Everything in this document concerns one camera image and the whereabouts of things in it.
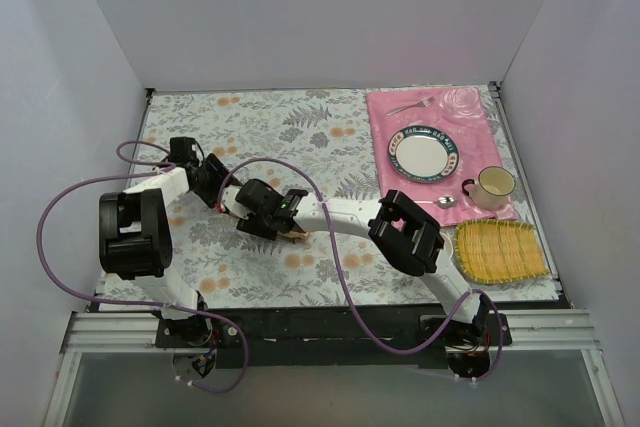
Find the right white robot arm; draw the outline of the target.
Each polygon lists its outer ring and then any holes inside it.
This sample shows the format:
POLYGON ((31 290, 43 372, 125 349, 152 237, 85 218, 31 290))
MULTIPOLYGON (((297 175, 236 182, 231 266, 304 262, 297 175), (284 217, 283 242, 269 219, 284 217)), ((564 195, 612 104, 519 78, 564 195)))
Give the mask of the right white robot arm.
POLYGON ((428 321, 429 342, 456 346, 489 338, 499 345, 504 339, 495 305, 458 271, 452 242, 439 223, 397 190, 378 201, 325 199, 302 189, 281 195, 251 179, 222 188, 218 205, 237 218, 238 230, 269 240, 314 232, 371 240, 392 268, 420 280, 441 304, 446 316, 428 321))

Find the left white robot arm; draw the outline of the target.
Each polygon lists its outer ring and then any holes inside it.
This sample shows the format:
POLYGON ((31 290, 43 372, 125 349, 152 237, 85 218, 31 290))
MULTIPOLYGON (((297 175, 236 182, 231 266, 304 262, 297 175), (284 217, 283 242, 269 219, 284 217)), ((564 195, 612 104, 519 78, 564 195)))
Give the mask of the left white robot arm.
POLYGON ((193 192, 209 208, 217 207, 228 170, 205 156, 196 139, 173 137, 166 162, 175 167, 157 179, 99 200, 99 259, 106 273, 143 289, 160 306, 154 312, 169 334, 200 347, 211 341, 213 324, 202 295, 171 266, 173 243, 166 208, 193 192))

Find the orange satin napkin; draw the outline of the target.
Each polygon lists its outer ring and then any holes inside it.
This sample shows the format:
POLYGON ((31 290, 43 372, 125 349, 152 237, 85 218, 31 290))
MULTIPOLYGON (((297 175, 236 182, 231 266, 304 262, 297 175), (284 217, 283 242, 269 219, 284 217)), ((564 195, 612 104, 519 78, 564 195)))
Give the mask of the orange satin napkin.
POLYGON ((278 236, 292 243, 305 243, 309 240, 310 234, 308 232, 290 231, 286 233, 280 232, 278 236))

